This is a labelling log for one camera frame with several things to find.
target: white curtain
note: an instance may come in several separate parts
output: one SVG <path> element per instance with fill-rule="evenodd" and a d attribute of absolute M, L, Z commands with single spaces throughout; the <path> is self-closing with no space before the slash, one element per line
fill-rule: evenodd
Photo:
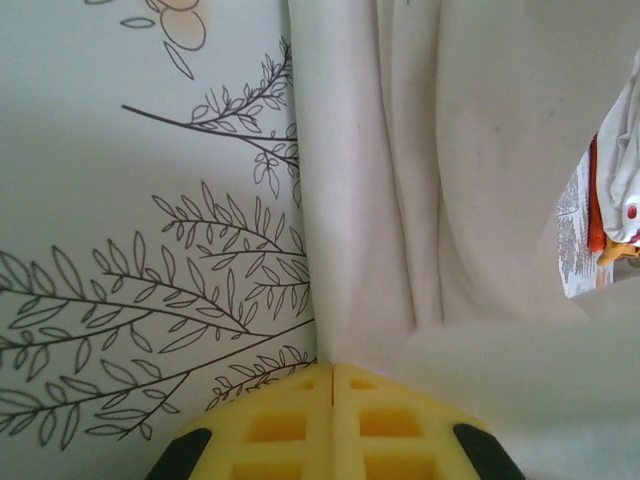
<path fill-rule="evenodd" d="M 640 413 L 640 285 L 566 299 L 554 214 L 630 75 L 640 4 L 295 1 L 290 15 L 325 358 L 473 410 L 543 478 L 640 472 L 633 443 L 594 440 Z"/>

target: black rubber pad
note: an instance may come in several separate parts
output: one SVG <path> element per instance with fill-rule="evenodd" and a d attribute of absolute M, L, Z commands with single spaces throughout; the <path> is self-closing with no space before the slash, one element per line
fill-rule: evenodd
<path fill-rule="evenodd" d="M 479 428 L 466 423 L 453 427 L 480 480 L 526 480 L 500 442 Z"/>
<path fill-rule="evenodd" d="M 189 480 L 211 439 L 211 431 L 199 428 L 172 441 L 146 480 Z"/>

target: branch drawing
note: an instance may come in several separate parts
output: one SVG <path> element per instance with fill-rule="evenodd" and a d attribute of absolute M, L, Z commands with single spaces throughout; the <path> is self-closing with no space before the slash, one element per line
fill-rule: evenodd
<path fill-rule="evenodd" d="M 232 97 L 226 86 L 216 95 L 213 89 L 204 94 L 204 101 L 191 109 L 189 121 L 174 120 L 130 105 L 122 108 L 150 120 L 194 132 L 240 140 L 257 150 L 253 178 L 256 185 L 266 181 L 275 198 L 280 195 L 280 167 L 286 168 L 294 181 L 293 197 L 300 207 L 300 165 L 297 126 L 291 123 L 284 134 L 275 130 L 263 133 L 258 116 L 265 110 L 281 111 L 287 106 L 286 92 L 293 85 L 291 46 L 280 39 L 280 61 L 265 55 L 259 85 L 244 85 L 242 95 Z"/>

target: orange object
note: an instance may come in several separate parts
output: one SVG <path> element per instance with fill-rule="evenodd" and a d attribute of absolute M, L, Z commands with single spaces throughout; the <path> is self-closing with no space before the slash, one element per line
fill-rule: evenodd
<path fill-rule="evenodd" d="M 596 190 L 596 170 L 598 167 L 598 136 L 589 146 L 589 238 L 587 245 L 593 253 L 602 252 L 607 245 L 607 235 L 602 225 L 598 192 Z"/>

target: wallpaper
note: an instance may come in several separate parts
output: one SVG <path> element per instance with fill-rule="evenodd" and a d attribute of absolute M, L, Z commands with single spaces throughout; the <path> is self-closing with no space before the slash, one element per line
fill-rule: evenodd
<path fill-rule="evenodd" d="M 316 361 L 286 2 L 0 23 L 3 476 L 143 478 L 184 423 Z"/>

